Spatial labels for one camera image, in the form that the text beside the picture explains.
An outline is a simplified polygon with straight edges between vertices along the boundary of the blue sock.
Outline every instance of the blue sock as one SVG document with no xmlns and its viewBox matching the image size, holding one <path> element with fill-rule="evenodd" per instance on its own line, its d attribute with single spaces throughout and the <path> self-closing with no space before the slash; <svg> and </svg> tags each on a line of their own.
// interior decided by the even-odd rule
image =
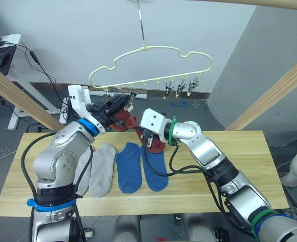
<svg viewBox="0 0 297 242">
<path fill-rule="evenodd" d="M 164 188 L 166 188 L 169 182 L 168 177 L 156 175 L 150 170 L 150 168 L 147 166 L 145 162 L 145 148 L 143 146 L 140 148 L 140 154 L 143 160 L 145 179 L 148 186 L 151 188 L 151 190 L 155 192 L 159 192 Z M 147 154 L 148 162 L 154 168 L 154 170 L 160 173 L 167 173 L 167 169 L 164 163 L 163 151 L 158 154 L 153 154 L 153 153 L 150 153 L 149 151 L 146 151 L 146 154 Z"/>
<path fill-rule="evenodd" d="M 142 185 L 139 146 L 127 143 L 123 151 L 116 154 L 118 185 L 123 193 L 134 193 Z"/>
</svg>

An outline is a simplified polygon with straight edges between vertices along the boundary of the gray sock on table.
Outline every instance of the gray sock on table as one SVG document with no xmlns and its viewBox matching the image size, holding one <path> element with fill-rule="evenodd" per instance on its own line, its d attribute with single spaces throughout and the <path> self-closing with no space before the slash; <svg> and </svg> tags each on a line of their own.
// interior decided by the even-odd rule
<svg viewBox="0 0 297 242">
<path fill-rule="evenodd" d="M 80 174 L 82 173 L 85 165 L 87 164 L 90 157 L 90 148 L 88 147 L 87 150 L 80 156 L 79 162 L 77 165 L 75 178 L 73 180 L 73 184 L 76 184 Z M 82 196 L 85 194 L 85 192 L 88 189 L 89 186 L 89 180 L 90 180 L 90 171 L 91 171 L 92 163 L 89 164 L 89 166 L 86 169 L 86 172 L 83 175 L 82 180 L 79 183 L 77 194 Z"/>
<path fill-rule="evenodd" d="M 112 184 L 115 155 L 116 150 L 110 144 L 103 144 L 94 152 L 89 181 L 92 196 L 100 198 L 108 193 Z"/>
</svg>

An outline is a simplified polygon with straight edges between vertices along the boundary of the white wall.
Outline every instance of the white wall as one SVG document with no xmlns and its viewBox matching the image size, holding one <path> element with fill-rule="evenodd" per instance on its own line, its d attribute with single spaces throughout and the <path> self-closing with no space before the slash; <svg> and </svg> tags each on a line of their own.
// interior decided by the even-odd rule
<svg viewBox="0 0 297 242">
<path fill-rule="evenodd" d="M 141 4 L 147 45 L 173 45 L 185 53 L 196 50 L 213 57 L 213 69 L 201 76 L 196 89 L 206 92 L 213 89 L 254 9 L 198 1 Z M 142 45 L 138 12 L 127 0 L 0 0 L 0 34 L 9 33 L 23 35 L 22 41 L 58 83 L 88 84 L 92 70 L 112 66 L 115 57 Z M 21 78 L 47 82 L 29 69 L 20 52 L 15 65 Z M 152 50 L 126 58 L 119 67 L 100 73 L 96 84 L 206 69 L 208 60 L 198 56 L 179 59 L 170 50 Z M 145 88 L 164 89 L 165 84 L 152 83 Z"/>
<path fill-rule="evenodd" d="M 297 11 L 257 7 L 208 98 L 210 110 L 227 127 L 297 63 Z M 297 87 L 251 122 L 267 144 L 297 139 Z"/>
</svg>

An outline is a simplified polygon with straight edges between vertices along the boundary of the wooden pole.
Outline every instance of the wooden pole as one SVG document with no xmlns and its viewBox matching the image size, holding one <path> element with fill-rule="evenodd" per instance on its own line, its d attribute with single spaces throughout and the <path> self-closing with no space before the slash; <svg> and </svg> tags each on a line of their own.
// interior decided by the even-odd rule
<svg viewBox="0 0 297 242">
<path fill-rule="evenodd" d="M 22 111 L 28 113 L 36 121 L 45 125 L 48 129 L 56 132 L 64 127 L 59 121 L 51 116 L 20 88 L 13 84 L 13 82 L 6 78 L 1 72 L 0 95 Z"/>
<path fill-rule="evenodd" d="M 297 0 L 199 0 L 234 4 L 249 4 L 297 10 Z"/>
<path fill-rule="evenodd" d="M 271 106 L 297 87 L 297 64 L 280 78 L 253 105 L 240 115 L 226 130 L 242 130 Z"/>
</svg>

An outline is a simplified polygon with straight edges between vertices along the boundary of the robotic arm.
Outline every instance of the robotic arm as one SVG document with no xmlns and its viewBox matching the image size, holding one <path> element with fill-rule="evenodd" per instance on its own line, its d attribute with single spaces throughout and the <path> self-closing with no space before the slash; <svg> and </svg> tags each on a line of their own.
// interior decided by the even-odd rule
<svg viewBox="0 0 297 242">
<path fill-rule="evenodd" d="M 106 103 L 93 104 L 87 88 L 73 85 L 68 89 L 71 105 L 82 118 L 57 132 L 34 161 L 37 191 L 28 201 L 34 207 L 29 231 L 32 242 L 85 241 L 76 206 L 77 188 L 73 185 L 78 160 L 88 147 L 92 154 L 95 136 L 104 134 L 112 124 L 123 125 L 114 116 L 133 102 L 131 95 L 121 94 Z"/>
<path fill-rule="evenodd" d="M 297 221 L 274 212 L 264 195 L 228 160 L 196 122 L 177 123 L 147 109 L 140 125 L 169 145 L 184 143 L 226 198 L 225 205 L 241 228 L 252 230 L 260 242 L 297 241 Z"/>
<path fill-rule="evenodd" d="M 34 161 L 34 171 L 38 176 L 37 191 L 32 190 L 34 198 L 28 201 L 28 205 L 34 207 L 29 231 L 29 241 L 32 242 L 85 241 L 76 206 L 77 188 L 72 184 L 78 160 L 90 147 L 90 162 L 94 137 L 104 134 L 112 124 L 122 126 L 123 121 L 114 116 L 122 109 L 131 110 L 134 100 L 132 94 L 121 94 L 106 103 L 93 104 L 87 88 L 73 85 L 68 89 L 72 107 L 81 119 L 57 132 L 49 147 Z M 147 146 L 152 143 L 150 133 L 155 133 L 164 143 L 175 145 L 182 142 L 190 149 L 201 169 L 226 198 L 225 205 L 241 228 L 251 230 L 260 242 L 297 241 L 297 221 L 271 210 L 267 199 L 234 167 L 216 144 L 203 135 L 197 123 L 177 123 L 175 119 L 167 119 L 147 109 L 140 125 L 144 128 L 143 135 L 149 134 Z"/>
</svg>

